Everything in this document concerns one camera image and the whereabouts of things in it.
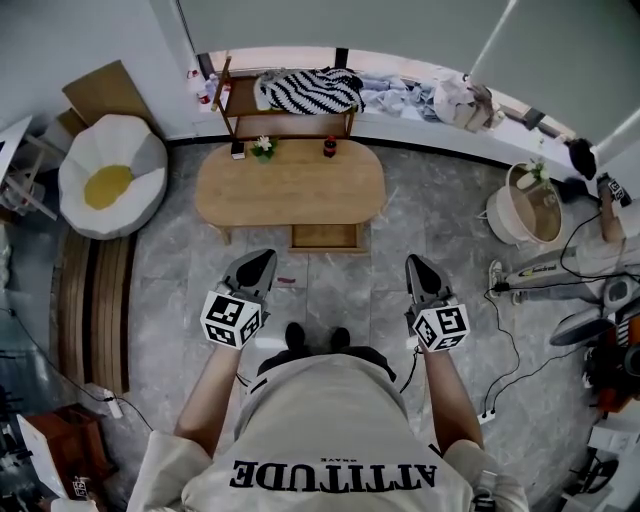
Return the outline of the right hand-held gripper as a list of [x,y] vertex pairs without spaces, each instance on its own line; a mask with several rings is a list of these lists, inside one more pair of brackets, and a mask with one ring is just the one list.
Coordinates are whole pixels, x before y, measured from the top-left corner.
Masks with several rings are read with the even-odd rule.
[[411,305],[405,313],[410,336],[427,352],[449,351],[470,333],[466,306],[459,302],[447,273],[438,265],[410,254],[405,261]]

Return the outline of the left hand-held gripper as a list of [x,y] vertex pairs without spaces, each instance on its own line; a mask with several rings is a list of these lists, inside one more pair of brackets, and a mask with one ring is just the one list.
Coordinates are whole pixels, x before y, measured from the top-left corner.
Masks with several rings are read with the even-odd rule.
[[200,323],[208,342],[241,350],[268,318],[267,296],[277,267],[273,249],[234,260],[207,293]]

